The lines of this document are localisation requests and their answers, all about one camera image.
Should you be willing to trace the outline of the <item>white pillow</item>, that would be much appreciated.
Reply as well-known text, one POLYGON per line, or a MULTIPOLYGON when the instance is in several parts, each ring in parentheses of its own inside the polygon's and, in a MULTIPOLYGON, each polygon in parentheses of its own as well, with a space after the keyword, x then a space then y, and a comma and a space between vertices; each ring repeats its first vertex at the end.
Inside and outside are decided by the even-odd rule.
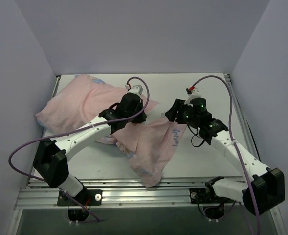
POLYGON ((168 107, 166 105, 163 105, 161 103, 157 104, 150 111, 145 112, 147 115, 146 122, 150 123, 150 122, 156 121, 160 118, 164 118, 165 113, 167 111, 168 111, 168 107))

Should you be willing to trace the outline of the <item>pink and blue printed pillowcase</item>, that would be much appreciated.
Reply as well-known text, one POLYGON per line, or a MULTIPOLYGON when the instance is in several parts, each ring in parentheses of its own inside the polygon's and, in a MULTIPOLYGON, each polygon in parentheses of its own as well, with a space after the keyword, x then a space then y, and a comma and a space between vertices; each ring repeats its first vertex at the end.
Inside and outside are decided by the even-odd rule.
MULTIPOLYGON (((119 102, 126 92, 125 88, 114 87, 90 75, 79 75, 36 114, 36 119, 53 134, 70 132, 119 102)), ((145 96, 142 100, 148 103, 144 112, 159 104, 145 96)), ((150 188, 160 182, 162 171, 173 157, 185 129, 184 124, 170 122, 164 117, 150 123, 128 123, 99 142, 115 144, 125 153, 130 168, 144 186, 150 188)))

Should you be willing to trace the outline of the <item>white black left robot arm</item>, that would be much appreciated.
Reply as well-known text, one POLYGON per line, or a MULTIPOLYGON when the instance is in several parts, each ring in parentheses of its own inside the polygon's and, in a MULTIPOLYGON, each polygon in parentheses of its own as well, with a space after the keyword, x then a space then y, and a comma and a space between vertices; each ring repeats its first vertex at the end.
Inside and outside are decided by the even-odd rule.
POLYGON ((100 112, 92 121, 76 133, 40 141, 33 167, 51 188, 59 188, 68 194, 74 205, 81 205, 91 198, 87 188, 70 172, 68 162, 89 144, 125 128, 129 123, 143 123, 140 92, 129 90, 120 102, 100 112))

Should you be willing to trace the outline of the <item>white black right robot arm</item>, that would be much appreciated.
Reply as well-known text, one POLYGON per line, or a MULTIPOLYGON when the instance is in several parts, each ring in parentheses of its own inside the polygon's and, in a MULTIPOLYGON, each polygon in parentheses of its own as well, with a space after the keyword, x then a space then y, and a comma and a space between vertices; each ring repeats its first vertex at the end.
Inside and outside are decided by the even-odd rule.
POLYGON ((230 129, 207 111, 204 98, 193 98, 190 102, 176 99, 165 116, 171 122, 186 124, 198 130, 203 141, 219 151, 244 177, 245 183, 222 176, 206 182, 204 196, 208 201, 228 198, 244 204, 253 215, 261 215, 284 202, 283 172, 262 163, 237 142, 230 129))

